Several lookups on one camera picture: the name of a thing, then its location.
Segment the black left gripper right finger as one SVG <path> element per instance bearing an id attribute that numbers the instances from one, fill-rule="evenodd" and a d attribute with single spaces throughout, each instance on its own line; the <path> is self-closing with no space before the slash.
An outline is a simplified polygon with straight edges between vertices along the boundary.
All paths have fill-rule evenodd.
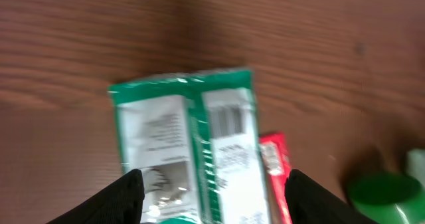
<path id="1" fill-rule="evenodd" d="M 286 180 L 285 198 L 293 224 L 377 224 L 298 169 Z"/>

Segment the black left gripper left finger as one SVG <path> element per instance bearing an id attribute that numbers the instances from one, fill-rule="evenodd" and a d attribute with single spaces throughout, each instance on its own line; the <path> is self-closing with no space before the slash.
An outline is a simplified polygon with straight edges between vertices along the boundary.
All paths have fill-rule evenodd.
<path id="1" fill-rule="evenodd" d="M 139 224 L 144 198 L 142 172 L 133 169 L 48 224 Z"/>

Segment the red snack package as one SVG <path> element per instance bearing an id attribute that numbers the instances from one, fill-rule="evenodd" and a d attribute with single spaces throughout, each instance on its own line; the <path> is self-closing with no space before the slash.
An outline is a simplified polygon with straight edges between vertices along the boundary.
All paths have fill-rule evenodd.
<path id="1" fill-rule="evenodd" d="M 283 133 L 275 132 L 260 136 L 262 159 L 272 184 L 274 199 L 283 224 L 292 224 L 285 198 L 285 184 L 291 172 L 289 150 Z"/>

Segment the green lid jar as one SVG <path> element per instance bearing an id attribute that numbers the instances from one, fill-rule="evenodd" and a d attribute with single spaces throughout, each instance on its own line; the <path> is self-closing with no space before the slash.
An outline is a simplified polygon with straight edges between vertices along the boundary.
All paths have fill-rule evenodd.
<path id="1" fill-rule="evenodd" d="M 424 187 L 415 178 L 394 173 L 368 175 L 347 188 L 353 206 L 377 223 L 424 222 Z"/>

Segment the green white wipes pack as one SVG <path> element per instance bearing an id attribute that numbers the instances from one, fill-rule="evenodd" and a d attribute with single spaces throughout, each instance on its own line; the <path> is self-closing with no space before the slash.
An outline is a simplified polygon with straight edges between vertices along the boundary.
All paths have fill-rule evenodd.
<path id="1" fill-rule="evenodd" d="M 425 186 L 425 153 L 424 149 L 410 150 L 406 155 L 406 172 Z"/>

